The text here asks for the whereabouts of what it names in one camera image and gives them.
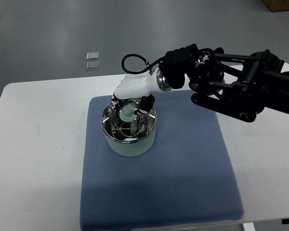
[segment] metal bowl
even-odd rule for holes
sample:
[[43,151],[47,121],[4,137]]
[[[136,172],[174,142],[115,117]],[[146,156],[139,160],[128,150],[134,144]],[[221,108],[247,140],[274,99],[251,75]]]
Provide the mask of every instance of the metal bowl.
[[[124,105],[138,109],[135,101]],[[103,111],[102,128],[109,146],[124,156],[137,156],[146,152],[154,143],[156,130],[156,112],[154,108],[148,114],[138,115],[132,122],[124,122],[110,103]]]

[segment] concrete floor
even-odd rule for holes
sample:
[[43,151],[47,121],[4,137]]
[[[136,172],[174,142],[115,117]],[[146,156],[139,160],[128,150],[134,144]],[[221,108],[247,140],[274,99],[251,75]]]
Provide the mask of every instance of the concrete floor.
[[[261,0],[0,0],[0,96],[13,82],[123,74],[128,53],[154,61],[192,43],[243,55],[270,49],[289,63],[289,12]],[[86,71],[89,51],[99,51],[99,70]],[[289,231],[280,221],[255,227]]]

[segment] blue towel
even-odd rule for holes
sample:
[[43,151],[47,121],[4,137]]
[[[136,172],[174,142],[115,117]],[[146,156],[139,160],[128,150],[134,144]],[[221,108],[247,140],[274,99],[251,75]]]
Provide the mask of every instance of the blue towel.
[[244,214],[216,113],[194,105],[190,90],[155,93],[156,139],[146,153],[113,152],[101,127],[111,96],[89,105],[80,226],[128,230],[239,220]]

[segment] white table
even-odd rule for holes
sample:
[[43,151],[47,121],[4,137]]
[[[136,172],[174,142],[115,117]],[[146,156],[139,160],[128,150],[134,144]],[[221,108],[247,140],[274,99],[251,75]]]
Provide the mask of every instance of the white table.
[[[283,71],[289,71],[288,64]],[[89,101],[111,95],[123,78],[85,77],[5,87],[0,98],[0,231],[80,230]],[[187,83],[183,89],[189,89]],[[289,218],[289,115],[265,109],[254,123],[217,116],[245,215],[239,221],[177,228]]]

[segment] cable connector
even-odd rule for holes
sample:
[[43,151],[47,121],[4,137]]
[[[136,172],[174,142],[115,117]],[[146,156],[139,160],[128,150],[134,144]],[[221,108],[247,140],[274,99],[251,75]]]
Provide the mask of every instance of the cable connector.
[[[146,61],[144,64],[145,64],[147,67],[150,66],[149,61]],[[153,67],[151,67],[151,68],[150,68],[150,71],[149,71],[149,74],[150,74],[150,75],[153,75],[154,71],[155,71],[155,69],[154,69]]]

